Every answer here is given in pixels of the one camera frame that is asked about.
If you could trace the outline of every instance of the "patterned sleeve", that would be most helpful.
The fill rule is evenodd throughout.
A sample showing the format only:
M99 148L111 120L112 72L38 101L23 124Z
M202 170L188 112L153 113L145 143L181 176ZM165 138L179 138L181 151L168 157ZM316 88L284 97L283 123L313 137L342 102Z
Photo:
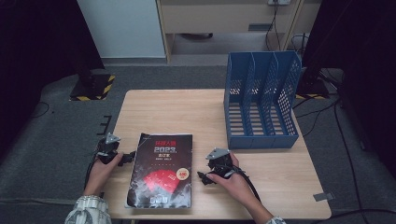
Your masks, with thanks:
M82 196L64 224L111 224L107 202L97 196Z
M273 217L265 224L286 224L286 222L281 217Z

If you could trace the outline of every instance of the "person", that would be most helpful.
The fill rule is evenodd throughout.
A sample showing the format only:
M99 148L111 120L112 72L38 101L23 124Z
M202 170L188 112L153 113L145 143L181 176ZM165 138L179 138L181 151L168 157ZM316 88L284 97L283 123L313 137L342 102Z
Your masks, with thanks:
M233 165L239 167L239 160L230 152ZM92 223L110 224L111 217L108 214L107 202L100 198L103 187L110 178L111 172L122 158L122 153L108 164L97 160L91 170L87 186L82 196L78 198L66 220L65 224ZM275 217L255 197L247 181L240 174L232 174L230 178L224 179L219 175L207 174L209 179L221 185L227 190L231 197L240 202L250 213L256 224L286 224L281 217Z

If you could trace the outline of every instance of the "warning stripe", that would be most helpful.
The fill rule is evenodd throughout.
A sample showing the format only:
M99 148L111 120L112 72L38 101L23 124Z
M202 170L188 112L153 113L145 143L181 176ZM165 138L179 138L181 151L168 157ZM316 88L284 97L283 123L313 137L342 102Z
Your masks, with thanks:
M107 84L105 89L103 90L103 94L102 95L97 95L97 96L78 96L78 97L70 97L71 101L90 101L90 100L104 100L107 97L108 92L111 89L111 86L113 85L113 81L114 78L116 78L116 76L111 75L108 78Z
M328 95L322 95L322 94L296 94L296 99L327 99L329 98Z

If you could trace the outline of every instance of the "file organizer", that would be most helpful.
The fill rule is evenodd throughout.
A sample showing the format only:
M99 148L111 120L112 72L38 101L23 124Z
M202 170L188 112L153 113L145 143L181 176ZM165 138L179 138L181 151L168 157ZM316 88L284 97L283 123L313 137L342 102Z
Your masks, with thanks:
M229 149L294 145L299 135L291 109L300 74L294 51L229 54L224 92Z

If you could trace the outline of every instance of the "book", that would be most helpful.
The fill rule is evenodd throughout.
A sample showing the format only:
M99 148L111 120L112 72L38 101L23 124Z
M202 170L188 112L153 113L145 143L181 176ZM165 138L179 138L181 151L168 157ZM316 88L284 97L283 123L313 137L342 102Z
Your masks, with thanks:
M191 164L192 134L141 133L127 205L190 208Z

